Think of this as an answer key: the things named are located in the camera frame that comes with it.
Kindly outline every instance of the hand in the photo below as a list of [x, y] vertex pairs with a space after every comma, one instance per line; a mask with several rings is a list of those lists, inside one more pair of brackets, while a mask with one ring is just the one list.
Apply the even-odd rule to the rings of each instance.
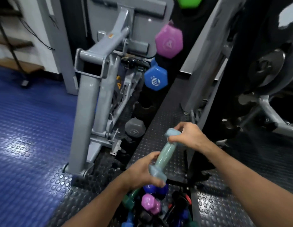
[[212, 142], [202, 133], [199, 127], [191, 122], [180, 122], [175, 129], [181, 131], [180, 135], [170, 136], [169, 142], [179, 142], [194, 150], [197, 150], [204, 154], [207, 147]]
[[137, 160], [120, 176], [123, 176], [124, 182], [129, 186], [129, 190], [141, 188], [145, 185], [153, 184], [157, 187], [164, 187], [165, 182], [159, 178], [153, 177], [148, 172], [148, 165], [153, 159], [157, 159], [160, 151], [152, 152], [147, 156]]

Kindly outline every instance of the light blue dumbbell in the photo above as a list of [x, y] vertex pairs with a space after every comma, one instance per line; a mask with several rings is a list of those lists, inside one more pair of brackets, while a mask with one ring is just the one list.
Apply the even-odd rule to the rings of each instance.
[[[169, 128], [165, 133], [165, 137], [170, 137], [171, 135], [180, 135], [181, 132], [175, 130], [174, 128]], [[163, 173], [163, 169], [171, 159], [178, 143], [169, 143], [167, 142], [166, 145], [163, 147], [160, 155], [157, 158], [155, 165], [148, 165], [149, 173], [157, 178], [160, 178], [164, 182], [167, 180], [167, 176]]]

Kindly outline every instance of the purple dumbbell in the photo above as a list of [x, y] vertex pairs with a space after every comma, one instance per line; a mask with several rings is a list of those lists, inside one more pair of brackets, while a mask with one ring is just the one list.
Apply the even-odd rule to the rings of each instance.
[[157, 53], [166, 58], [173, 58], [183, 49], [182, 31], [170, 21], [155, 37]]
[[141, 205], [145, 210], [151, 212], [153, 215], [158, 214], [161, 210], [160, 202], [148, 193], [142, 197]]

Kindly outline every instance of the finger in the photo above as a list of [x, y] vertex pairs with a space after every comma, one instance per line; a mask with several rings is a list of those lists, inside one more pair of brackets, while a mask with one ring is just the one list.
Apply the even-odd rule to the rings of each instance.
[[147, 156], [145, 156], [145, 159], [150, 163], [153, 159], [157, 158], [159, 154], [160, 151], [151, 152]]
[[180, 123], [178, 123], [178, 125], [175, 126], [174, 129], [176, 129], [176, 130], [178, 130], [178, 131], [182, 131], [182, 129], [183, 129], [185, 123], [186, 123], [186, 122], [180, 122]]
[[173, 143], [173, 142], [183, 143], [183, 139], [184, 139], [184, 135], [180, 134], [180, 135], [171, 135], [170, 137], [168, 137], [167, 140], [170, 143]]
[[165, 182], [163, 180], [153, 176], [150, 176], [149, 183], [160, 188], [165, 186]]

